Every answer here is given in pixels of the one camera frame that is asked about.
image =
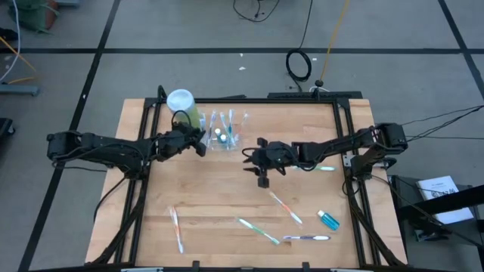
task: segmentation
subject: concrete floor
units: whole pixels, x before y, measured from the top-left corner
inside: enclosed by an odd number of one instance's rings
[[[255,13],[256,2],[238,0]],[[268,11],[273,0],[262,2]],[[25,48],[96,48],[113,0],[84,0],[63,8],[51,35],[23,30]],[[482,0],[447,1],[468,48],[484,48]],[[309,1],[281,0],[264,23],[240,20],[231,1],[122,0],[106,48],[294,48],[302,38]],[[343,0],[316,0],[305,48],[324,48]],[[14,28],[0,1],[0,27]],[[459,48],[437,0],[351,1],[335,48]],[[69,128],[95,50],[85,54],[25,54],[38,70],[38,97],[0,97],[0,116],[12,118],[17,133],[0,157],[0,270],[18,269],[51,180],[45,156],[48,133]],[[11,60],[0,55],[0,73]],[[310,54],[319,77],[324,55]],[[472,55],[481,71],[484,55]],[[291,91],[285,54],[104,54],[79,131],[114,136],[123,100],[153,97],[159,84],[167,91],[187,88],[196,97],[245,94],[265,97]],[[293,60],[294,66],[302,64]],[[30,76],[19,61],[8,80]],[[376,122],[406,122],[483,104],[482,93],[462,54],[332,54],[325,87],[362,91]],[[444,122],[405,127],[417,134]],[[438,136],[484,137],[484,113],[439,131]],[[484,184],[484,141],[422,139],[398,157],[391,173],[416,178],[451,175],[458,184]],[[104,174],[64,171],[30,269],[81,265],[92,231],[92,212]],[[408,260],[416,267],[481,271],[472,246],[408,241]]]

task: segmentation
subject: green object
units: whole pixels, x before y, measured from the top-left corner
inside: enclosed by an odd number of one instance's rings
[[[255,232],[257,232],[258,234],[261,234],[263,236],[266,236],[267,238],[269,238],[271,240],[271,242],[275,245],[278,245],[279,244],[279,241],[277,239],[275,239],[274,237],[268,235],[266,232],[264,232],[263,230],[259,229],[258,227],[252,225],[251,223],[245,221],[244,219],[242,218],[237,218],[237,220],[242,223],[244,226],[248,227],[249,229],[251,230],[254,230]]]
[[[18,20],[22,27],[37,32],[49,33],[47,30],[47,12],[46,9],[54,12],[56,16],[59,12],[49,7],[47,0],[16,0],[18,9]],[[11,2],[8,14],[15,22],[15,6]]]

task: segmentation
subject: cable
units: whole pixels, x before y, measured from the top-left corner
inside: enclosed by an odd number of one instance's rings
[[[106,147],[115,147],[115,146],[129,147],[129,148],[131,148],[131,149],[135,150],[135,151],[136,151],[136,152],[137,152],[137,153],[140,155],[140,157],[143,159],[143,161],[144,161],[144,159],[145,159],[145,158],[144,158],[144,156],[143,156],[143,153],[142,153],[142,152],[141,152],[141,151],[140,151],[140,150],[139,150],[137,147],[134,147],[134,146],[132,146],[132,145],[130,145],[130,144],[106,144],[106,145],[104,145],[104,146],[101,146],[101,147],[96,147],[96,148],[94,148],[94,149],[91,149],[90,151],[87,151],[87,152],[81,153],[81,154],[79,154],[79,155],[77,155],[77,156],[74,156],[74,157],[72,157],[72,158],[69,158],[69,159],[61,159],[61,160],[59,160],[59,159],[58,159],[59,157],[70,156],[71,154],[75,153],[76,151],[78,151],[78,150],[80,149],[80,147],[78,147],[78,148],[76,148],[76,149],[74,149],[74,150],[70,151],[70,152],[69,152],[68,154],[66,154],[66,155],[58,156],[57,158],[55,158],[55,159],[56,159],[56,161],[55,161],[55,162],[70,162],[70,161],[72,161],[72,160],[74,160],[74,159],[79,159],[79,158],[82,158],[83,156],[85,156],[85,155],[87,155],[87,154],[90,154],[90,153],[93,153],[93,152],[95,152],[95,151],[98,151],[98,150],[100,150],[101,148],[106,148]]]
[[[289,50],[289,52],[287,52],[287,55],[286,55],[286,70],[287,70],[287,73],[289,73],[289,76],[291,77],[291,79],[294,81],[294,83],[296,83],[299,92],[303,92],[303,89],[301,88],[301,86],[299,85],[298,82],[308,81],[309,77],[311,76],[311,71],[312,71],[312,64],[311,64],[311,61],[310,61],[308,55],[301,50],[301,48],[303,47],[303,44],[304,44],[304,39],[306,38],[306,32],[308,31],[309,18],[311,18],[311,10],[312,10],[312,0],[309,3],[309,11],[308,11],[308,16],[307,16],[307,20],[306,20],[306,26],[304,27],[304,34],[302,34],[301,44],[299,45],[298,48]],[[308,67],[308,72],[306,73],[305,76],[296,76],[296,74],[294,74],[294,72],[290,68],[289,58],[294,53],[301,55],[301,57],[306,62],[306,66]]]
[[[301,49],[301,47],[303,46],[304,38],[306,37],[306,32],[308,31],[309,18],[311,18],[311,10],[312,10],[312,0],[309,3],[308,19],[306,20],[306,26],[304,27],[304,34],[302,34],[302,40],[301,40],[301,44],[299,45],[299,49]]]
[[[456,139],[456,140],[484,140],[484,138],[477,138],[477,137],[446,137],[446,136],[420,136],[419,138],[429,138],[429,139]]]
[[[0,36],[0,41],[3,42],[8,47],[8,49],[10,49],[10,51],[12,51],[15,55],[17,55],[26,65],[28,65],[30,69],[32,69],[34,72],[37,72],[37,69],[28,60],[22,57],[20,53],[15,51],[15,49],[12,48],[10,44],[7,41],[5,41],[1,36]]]
[[[442,129],[442,128],[444,128],[444,127],[446,127],[446,126],[448,126],[448,125],[450,125],[450,124],[452,124],[452,123],[454,123],[454,122],[456,122],[456,121],[458,121],[459,119],[462,119],[462,118],[464,118],[465,116],[470,115],[471,113],[475,113],[475,112],[479,111],[479,110],[480,110],[480,109],[482,109],[483,107],[484,107],[484,105],[483,105],[483,106],[478,106],[478,107],[475,107],[475,108],[474,108],[473,110],[471,110],[470,112],[467,112],[467,113],[465,113],[465,114],[463,114],[463,115],[461,115],[461,116],[458,116],[458,117],[456,117],[456,118],[454,118],[454,119],[452,119],[452,120],[450,120],[450,121],[447,121],[447,122],[443,123],[442,125],[436,126],[435,128],[430,128],[430,129],[427,129],[426,131],[424,131],[424,132],[422,132],[422,133],[418,134],[417,136],[415,136],[415,137],[411,138],[410,140],[407,140],[407,142],[415,141],[415,140],[418,140],[418,139],[420,139],[420,138],[426,137],[426,136],[428,136],[428,135],[430,135],[430,134],[432,134],[432,133],[434,133],[434,132],[436,132],[436,131],[438,131],[438,130],[440,130],[440,129]]]
[[[474,107],[470,107],[470,108],[462,109],[462,110],[454,110],[454,111],[451,111],[451,112],[448,112],[448,113],[443,113],[443,114],[439,114],[437,116],[427,117],[425,119],[414,120],[414,121],[406,122],[406,123],[403,123],[403,124],[400,124],[400,125],[410,125],[410,124],[415,123],[415,122],[423,122],[423,121],[427,121],[427,120],[430,120],[430,119],[435,119],[435,118],[439,118],[439,117],[442,117],[442,116],[447,116],[447,115],[452,114],[452,113],[459,113],[459,112],[463,112],[463,111],[466,111],[466,110],[474,110],[475,108],[478,108],[478,107],[484,107],[484,105],[474,106]]]
[[[359,191],[360,191],[360,186],[356,188],[356,191],[354,191],[352,194],[348,194],[348,192],[345,191],[345,186],[346,186],[347,180],[343,182],[343,185],[341,186],[341,190],[345,196],[355,196]]]
[[[78,169],[78,170],[86,170],[86,171],[90,171],[90,172],[103,172],[103,173],[106,173],[107,171],[106,170],[102,170],[102,169],[92,169],[92,168],[86,168],[86,167],[81,167],[81,166],[69,166],[69,167],[60,167],[57,165],[56,162],[52,162],[52,167],[54,167],[55,169]]]
[[[15,8],[15,23],[17,24],[17,44],[18,44],[17,47],[18,47],[18,53],[15,56],[14,61],[10,65],[10,68],[8,68],[7,72],[0,78],[0,82],[2,82],[3,79],[10,73],[10,71],[12,71],[12,68],[14,68],[15,63],[17,62],[18,57],[20,55],[20,23],[19,23],[19,20],[18,20],[18,8],[17,8],[17,2],[16,2],[16,0],[12,0],[12,2],[14,3],[14,8]]]
[[[261,1],[261,0],[257,0],[257,2],[259,3],[259,9],[257,10],[256,15],[258,15],[258,14],[259,14],[259,11],[260,11],[260,1]],[[238,15],[241,17],[241,19],[248,20],[248,21],[251,21],[251,22],[254,22],[254,23],[261,23],[261,22],[263,22],[263,21],[267,20],[267,19],[268,19],[268,18],[271,16],[272,12],[274,12],[275,8],[276,8],[276,7],[279,5],[279,1],[280,1],[280,0],[278,0],[278,1],[275,3],[275,5],[274,5],[274,7],[272,8],[271,12],[269,12],[269,14],[268,14],[268,15],[267,15],[267,16],[266,16],[264,19],[261,19],[261,20],[254,20],[254,19],[250,19],[250,18],[247,18],[247,17],[245,17],[244,15],[242,15],[242,14],[241,14],[241,13],[240,13],[240,12],[239,12],[237,9],[236,9],[236,7],[235,7],[235,3],[237,2],[237,0],[234,0],[234,4],[232,5],[232,8],[234,9],[235,13],[236,13],[236,14],[238,14]]]
[[[349,0],[345,0],[345,5],[343,6],[343,10],[341,11],[340,18],[338,19],[338,23],[336,24],[336,27],[334,28],[333,35],[331,36],[330,39],[330,44],[327,47],[326,51],[326,59],[324,60],[324,66],[323,66],[323,72],[321,73],[321,77],[319,78],[321,81],[324,78],[324,74],[326,73],[326,66],[327,62],[329,61],[330,58],[330,52],[331,52],[331,47],[333,47],[333,43],[336,40],[336,36],[338,35],[338,31],[340,30],[340,25],[341,22],[343,21],[343,17],[345,16],[346,9],[348,8]]]
[[[18,82],[24,82],[24,81],[27,81],[27,80],[34,80],[36,79],[35,77],[28,77],[28,78],[22,78],[22,79],[15,79],[15,80],[12,80],[10,82],[7,82],[7,84],[14,84],[14,83],[18,83]]]
[[[257,12],[256,12],[256,14],[254,15],[254,18],[259,17],[259,12],[260,12],[260,2],[261,2],[261,1],[262,1],[262,0],[257,0],[257,5],[258,5],[258,7],[257,7]]]
[[[107,191],[107,193],[101,198],[101,200],[99,200],[99,203],[96,205],[96,208],[94,210],[94,218],[93,218],[93,221],[96,222],[96,215],[98,214],[98,210],[99,210],[99,207],[101,207],[101,204],[106,200],[106,198],[116,189],[118,188],[121,183],[126,179],[126,177],[123,177],[121,179],[121,181],[118,181],[118,183],[116,183],[116,185],[114,185],[109,191]]]
[[[407,184],[408,186],[412,187],[412,188],[415,188],[417,190],[425,190],[425,191],[429,191],[429,192],[435,192],[435,193],[443,193],[443,192],[440,192],[440,191],[437,191],[437,190],[429,190],[429,189],[423,189],[423,188],[420,188],[416,185],[412,185],[412,184],[409,184],[407,181],[404,181],[402,180],[399,176],[394,176],[396,179],[398,179],[399,181],[403,182],[404,184]]]
[[[460,234],[460,233],[458,233],[458,232],[456,232],[456,231],[454,231],[454,230],[449,230],[449,229],[448,229],[448,228],[445,226],[445,224],[444,224],[444,223],[442,223],[441,221],[439,221],[439,220],[435,219],[435,218],[434,218],[432,215],[429,215],[429,213],[425,212],[423,209],[421,209],[421,208],[417,207],[416,205],[412,204],[412,203],[411,203],[410,201],[408,201],[406,198],[404,198],[403,196],[401,196],[401,195],[399,194],[399,192],[397,192],[397,190],[396,190],[395,188],[393,188],[393,186],[390,184],[390,182],[388,182],[388,181],[386,181],[386,180],[384,180],[384,179],[382,179],[382,178],[380,178],[380,177],[377,177],[376,175],[371,175],[371,176],[372,176],[373,178],[376,178],[376,179],[378,179],[378,180],[380,180],[380,181],[382,181],[382,182],[386,183],[386,184],[389,186],[390,190],[391,190],[391,191],[392,191],[392,192],[393,192],[393,193],[394,193],[394,194],[395,194],[395,195],[396,195],[398,198],[400,198],[401,200],[403,200],[404,202],[406,202],[407,204],[409,204],[409,205],[410,205],[410,207],[412,207],[412,208],[414,208],[414,209],[418,210],[418,211],[419,211],[419,212],[420,212],[422,215],[425,215],[425,217],[427,217],[427,218],[429,219],[429,221],[430,221],[430,222],[432,222],[432,223],[436,224],[437,226],[439,226],[439,227],[440,227],[440,228],[442,228],[443,230],[448,231],[449,233],[453,233],[453,234],[455,234],[455,236],[459,236],[461,239],[466,240],[467,242],[469,242],[469,243],[471,243],[471,244],[475,245],[476,247],[478,247],[478,248],[480,248],[480,249],[484,249],[484,246],[483,246],[483,245],[481,245],[481,244],[479,244],[479,243],[475,242],[474,240],[472,240],[472,239],[470,239],[470,238],[468,238],[468,237],[466,237],[466,236],[464,236],[464,235],[462,235],[462,234]]]
[[[190,120],[190,116],[188,115],[187,112],[185,112],[184,110],[177,110],[173,113],[173,116],[172,116],[172,126],[174,124],[174,120],[175,120],[175,116],[176,116],[176,113],[183,113],[185,116],[187,116],[187,119],[188,119],[188,124],[191,126],[191,120]]]

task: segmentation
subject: wooden tabletop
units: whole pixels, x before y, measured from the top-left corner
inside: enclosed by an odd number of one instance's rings
[[[136,140],[144,100],[125,100],[117,138]],[[368,100],[351,100],[355,130],[373,125]],[[331,105],[324,104],[198,104],[209,116],[213,109],[236,110],[250,117],[242,131],[243,147],[256,147],[258,137],[269,141],[323,142],[337,137]],[[162,106],[158,132],[171,130],[172,114]],[[334,172],[303,172],[287,169],[282,176],[268,173],[270,190],[303,221],[302,228],[269,196],[257,187],[256,176],[243,171],[240,151],[210,151],[203,158],[193,149],[151,167],[141,236],[138,266],[189,267],[200,261],[202,267],[358,267],[348,199],[341,192],[343,170],[340,156],[326,158],[322,165]],[[385,171],[374,175],[385,178]],[[122,178],[117,169],[108,171],[103,195]],[[127,184],[125,182],[101,206],[96,218],[86,261],[97,258],[119,230]],[[397,258],[406,263],[405,250],[388,185],[377,179],[366,181],[375,230]],[[185,254],[178,252],[175,231],[169,215],[175,206]],[[340,223],[337,231],[323,225],[316,215],[322,209]],[[273,237],[285,235],[328,235],[328,241],[282,242],[273,245],[266,237],[236,222],[246,219]],[[367,263],[371,263],[368,237],[364,237]],[[127,235],[127,260],[132,234]]]

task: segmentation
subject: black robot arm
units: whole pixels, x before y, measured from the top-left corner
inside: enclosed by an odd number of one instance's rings
[[[173,123],[172,130],[164,134],[138,141],[64,131],[47,136],[47,157],[54,165],[83,159],[116,166],[127,178],[142,178],[147,174],[145,166],[155,159],[163,162],[190,147],[194,147],[199,156],[205,156],[205,145],[200,142],[204,133],[184,122]]]
[[[258,178],[259,187],[269,186],[267,170],[276,169],[285,175],[285,167],[298,166],[302,170],[311,171],[325,158],[345,153],[362,147],[369,148],[365,154],[351,158],[348,170],[351,176],[367,179],[371,176],[371,168],[385,155],[400,154],[408,147],[403,127],[395,123],[383,123],[358,130],[352,136],[345,136],[324,143],[293,142],[291,146],[280,141],[268,142],[257,139],[259,148],[246,148],[242,153],[247,156],[244,162],[255,165],[244,170],[254,172]],[[245,151],[253,150],[252,155]]]

